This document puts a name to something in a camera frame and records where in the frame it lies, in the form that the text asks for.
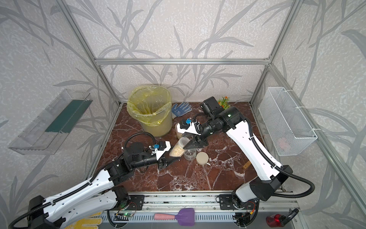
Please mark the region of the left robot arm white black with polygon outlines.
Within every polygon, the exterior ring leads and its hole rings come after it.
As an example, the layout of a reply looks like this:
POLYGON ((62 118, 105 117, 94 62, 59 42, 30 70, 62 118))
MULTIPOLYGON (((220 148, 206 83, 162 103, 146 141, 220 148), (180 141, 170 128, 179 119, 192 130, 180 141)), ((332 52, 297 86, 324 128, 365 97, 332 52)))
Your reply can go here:
POLYGON ((136 169, 150 165, 165 169, 180 160, 170 155, 173 148, 170 142, 157 142, 152 134, 142 134, 152 139, 151 146, 145 148, 141 142, 130 144, 126 141, 122 154, 91 178, 60 194, 33 198, 29 202, 28 212, 12 221, 8 227, 16 229, 17 223, 26 219, 28 229, 64 229, 94 213, 128 206, 131 199, 121 183, 132 177, 136 169))

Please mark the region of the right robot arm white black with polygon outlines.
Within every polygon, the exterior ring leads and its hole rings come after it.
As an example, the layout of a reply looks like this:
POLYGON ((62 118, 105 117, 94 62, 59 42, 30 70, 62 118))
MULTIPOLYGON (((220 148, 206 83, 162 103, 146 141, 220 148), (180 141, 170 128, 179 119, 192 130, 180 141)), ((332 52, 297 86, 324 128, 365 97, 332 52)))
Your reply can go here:
POLYGON ((250 120, 236 107, 224 109, 214 97, 201 103, 202 113, 208 120, 203 125, 199 124, 196 117, 190 122, 180 122, 184 133, 192 134, 193 138, 187 143, 185 149, 204 148, 208 146, 208 138, 220 131, 226 133, 242 150, 253 165, 257 177, 241 185, 232 192, 234 203, 239 206, 251 199, 267 201, 270 197, 303 198, 312 194, 315 185, 308 179, 293 174, 290 166, 283 166, 262 145, 253 133, 250 120), (309 189, 299 194, 281 194, 277 190, 288 179, 292 178, 309 185, 309 189))

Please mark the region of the clear oatmeal jar small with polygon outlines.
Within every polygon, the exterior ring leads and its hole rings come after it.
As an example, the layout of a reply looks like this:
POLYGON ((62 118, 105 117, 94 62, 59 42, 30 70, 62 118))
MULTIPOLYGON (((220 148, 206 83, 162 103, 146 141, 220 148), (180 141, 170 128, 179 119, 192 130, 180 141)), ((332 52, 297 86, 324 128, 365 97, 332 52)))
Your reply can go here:
POLYGON ((181 157, 186 150, 184 147, 187 143, 189 143, 190 139, 187 137, 181 137, 177 144, 173 147, 173 149, 170 151, 169 156, 170 157, 181 157))

